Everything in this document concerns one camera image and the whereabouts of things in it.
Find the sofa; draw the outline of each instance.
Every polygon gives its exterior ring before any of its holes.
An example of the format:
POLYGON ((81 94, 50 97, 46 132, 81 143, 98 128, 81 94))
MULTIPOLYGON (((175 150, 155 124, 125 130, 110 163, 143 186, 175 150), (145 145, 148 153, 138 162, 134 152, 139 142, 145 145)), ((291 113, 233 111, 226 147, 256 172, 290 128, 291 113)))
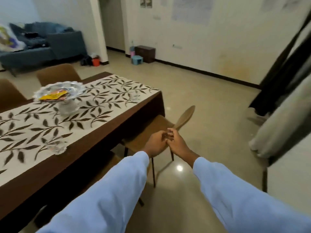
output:
POLYGON ((86 55, 81 31, 50 22, 27 23, 23 28, 10 23, 16 38, 26 44, 22 51, 0 51, 0 63, 15 76, 13 69, 40 65, 47 61, 86 55), (27 34, 35 33, 28 38, 27 34))

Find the small stool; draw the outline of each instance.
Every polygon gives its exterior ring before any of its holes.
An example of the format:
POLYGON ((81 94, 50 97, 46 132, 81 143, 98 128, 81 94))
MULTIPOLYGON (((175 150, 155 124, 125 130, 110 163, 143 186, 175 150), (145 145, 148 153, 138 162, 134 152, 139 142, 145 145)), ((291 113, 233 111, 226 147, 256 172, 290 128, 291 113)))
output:
POLYGON ((143 58, 139 55, 132 56, 132 64, 133 65, 139 65, 143 63, 143 58))

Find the table runner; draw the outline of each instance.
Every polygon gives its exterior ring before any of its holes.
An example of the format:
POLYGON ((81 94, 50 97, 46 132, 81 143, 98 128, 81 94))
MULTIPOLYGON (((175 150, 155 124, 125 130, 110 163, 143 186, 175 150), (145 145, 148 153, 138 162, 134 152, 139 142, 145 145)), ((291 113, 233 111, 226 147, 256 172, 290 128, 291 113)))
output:
POLYGON ((0 186, 52 156, 46 140, 62 136, 70 145, 159 91, 117 75, 85 87, 76 99, 80 109, 71 116, 61 116, 56 103, 38 102, 0 113, 0 186))

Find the white wall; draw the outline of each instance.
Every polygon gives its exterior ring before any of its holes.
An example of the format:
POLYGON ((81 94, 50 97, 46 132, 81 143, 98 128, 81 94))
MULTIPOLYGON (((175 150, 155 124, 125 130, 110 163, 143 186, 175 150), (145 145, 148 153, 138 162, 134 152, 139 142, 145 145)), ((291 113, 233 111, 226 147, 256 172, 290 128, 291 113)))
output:
POLYGON ((311 135, 268 168, 268 193, 311 216, 311 135))
POLYGON ((41 18, 32 0, 0 0, 0 23, 32 23, 41 18))
POLYGON ((99 0, 106 46, 125 50, 121 0, 99 0))
POLYGON ((82 31, 88 54, 108 61, 98 0, 33 0, 42 21, 61 23, 82 31))
POLYGON ((173 0, 141 8, 139 0, 122 0, 131 45, 156 48, 156 58, 259 84, 310 9, 304 0, 294 11, 262 12, 264 0, 215 0, 207 26, 172 20, 173 0), (173 44, 182 49, 173 48, 173 44))

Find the scalloped rim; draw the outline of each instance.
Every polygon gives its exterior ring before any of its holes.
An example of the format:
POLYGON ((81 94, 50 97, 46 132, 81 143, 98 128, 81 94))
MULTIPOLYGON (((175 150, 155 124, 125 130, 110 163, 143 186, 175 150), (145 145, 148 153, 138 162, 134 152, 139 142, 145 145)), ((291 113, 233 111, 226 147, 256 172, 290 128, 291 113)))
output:
POLYGON ((83 94, 83 91, 86 89, 84 86, 83 86, 83 83, 79 83, 77 81, 73 81, 73 82, 70 82, 70 81, 66 81, 66 82, 57 82, 57 83, 53 83, 53 84, 48 84, 44 87, 41 87, 38 91, 36 91, 33 95, 33 99, 34 101, 40 101, 39 98, 41 98, 40 94, 43 92, 43 90, 47 89, 48 87, 51 87, 51 86, 57 86, 59 84, 65 84, 65 83, 70 83, 70 84, 76 84, 76 85, 79 85, 80 88, 78 90, 78 93, 76 96, 71 96, 69 99, 74 99, 76 98, 77 96, 83 94))

